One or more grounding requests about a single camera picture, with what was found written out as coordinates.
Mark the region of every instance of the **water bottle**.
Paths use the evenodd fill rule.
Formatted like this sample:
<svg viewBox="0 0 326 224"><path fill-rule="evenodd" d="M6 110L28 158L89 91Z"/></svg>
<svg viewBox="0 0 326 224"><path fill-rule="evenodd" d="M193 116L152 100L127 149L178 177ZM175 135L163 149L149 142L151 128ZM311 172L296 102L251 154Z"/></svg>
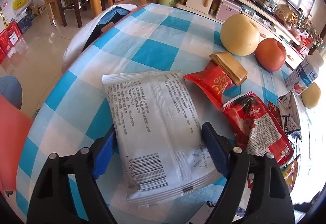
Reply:
<svg viewBox="0 0 326 224"><path fill-rule="evenodd" d="M295 70L285 79L288 91L293 91L295 96L299 96L318 77L319 69L323 66L324 59L315 50L312 55L308 55Z"/></svg>

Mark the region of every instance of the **drawer handle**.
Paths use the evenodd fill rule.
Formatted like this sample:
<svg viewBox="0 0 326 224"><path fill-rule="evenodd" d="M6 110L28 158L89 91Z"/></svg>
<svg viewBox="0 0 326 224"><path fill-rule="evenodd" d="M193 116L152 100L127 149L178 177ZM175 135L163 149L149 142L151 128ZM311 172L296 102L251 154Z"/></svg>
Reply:
<svg viewBox="0 0 326 224"><path fill-rule="evenodd" d="M207 8L209 0L205 0L204 7Z"/></svg>
<svg viewBox="0 0 326 224"><path fill-rule="evenodd" d="M288 55L287 56L291 61L294 61L294 59L290 56L290 55Z"/></svg>

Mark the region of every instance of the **pillow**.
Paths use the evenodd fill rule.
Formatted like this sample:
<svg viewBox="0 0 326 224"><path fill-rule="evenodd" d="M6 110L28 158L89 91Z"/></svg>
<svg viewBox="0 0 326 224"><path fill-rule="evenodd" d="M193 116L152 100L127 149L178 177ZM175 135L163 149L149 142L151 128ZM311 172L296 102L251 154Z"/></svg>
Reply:
<svg viewBox="0 0 326 224"><path fill-rule="evenodd" d="M0 94L0 181L5 191L16 190L18 163L32 123Z"/></svg>

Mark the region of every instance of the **table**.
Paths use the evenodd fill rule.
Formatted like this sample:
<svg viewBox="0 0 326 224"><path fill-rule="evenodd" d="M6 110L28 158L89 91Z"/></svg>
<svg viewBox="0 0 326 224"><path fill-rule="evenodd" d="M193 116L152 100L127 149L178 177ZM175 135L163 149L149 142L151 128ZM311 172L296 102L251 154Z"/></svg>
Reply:
<svg viewBox="0 0 326 224"><path fill-rule="evenodd" d="M220 29L221 24L199 15L149 4L121 20L87 48L57 83L28 134L17 171L16 201L22 218L26 220L35 182L48 155L52 152L60 156L75 154L82 147L91 146L111 127L112 118L102 89L102 75L153 70L182 70L184 74L202 71L210 60L209 54L225 50L220 41ZM270 73L259 66L253 54L235 57L249 75L240 87L224 92L224 102L251 90L265 103L267 100L276 103L278 96L287 93L284 77L290 70L285 65L281 70ZM214 108L196 85L187 82L187 87L200 123L210 121L218 134L233 139L226 117ZM323 116L318 118L316 115L322 109L316 107L306 111L301 100L298 101L303 138L302 142L298 140L295 144L294 156L301 152L301 158L299 174L291 193L293 203L310 201L326 179L322 170L324 160L321 152L317 151L325 147L326 142L322 130L316 125ZM221 178L174 201L130 210L125 199L127 185L117 150L106 173L97 180L103 198L118 223L146 224L185 223L206 201L218 199L225 182L226 179ZM79 216L87 218L80 206L80 198L78 200L76 196L77 185L73 176L70 177L70 185L77 199L75 204ZM240 206L246 207L249 193L246 188L245 199Z"/></svg>

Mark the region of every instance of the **red snack package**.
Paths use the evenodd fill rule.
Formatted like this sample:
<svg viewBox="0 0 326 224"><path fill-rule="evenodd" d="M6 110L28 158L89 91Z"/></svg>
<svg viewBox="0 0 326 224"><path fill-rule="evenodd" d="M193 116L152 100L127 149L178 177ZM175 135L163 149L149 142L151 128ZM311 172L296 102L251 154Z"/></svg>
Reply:
<svg viewBox="0 0 326 224"><path fill-rule="evenodd" d="M207 64L205 70L211 70L211 69L213 69L213 68L215 68L215 67L217 67L217 64L214 62L213 59L211 59L211 60L209 61L209 63Z"/></svg>
<svg viewBox="0 0 326 224"><path fill-rule="evenodd" d="M210 70L187 74L184 78L198 85L218 110L223 106L222 93L234 86L231 79L220 66L215 66Z"/></svg>
<svg viewBox="0 0 326 224"><path fill-rule="evenodd" d="M278 109L278 107L275 104L273 104L272 102L270 102L270 101L267 101L267 107L271 111L272 115L275 117L277 122L282 127L280 109Z"/></svg>
<svg viewBox="0 0 326 224"><path fill-rule="evenodd" d="M279 166L293 155L290 141L262 100L253 92L235 97L223 107L235 132L238 147L252 155L271 152Z"/></svg>

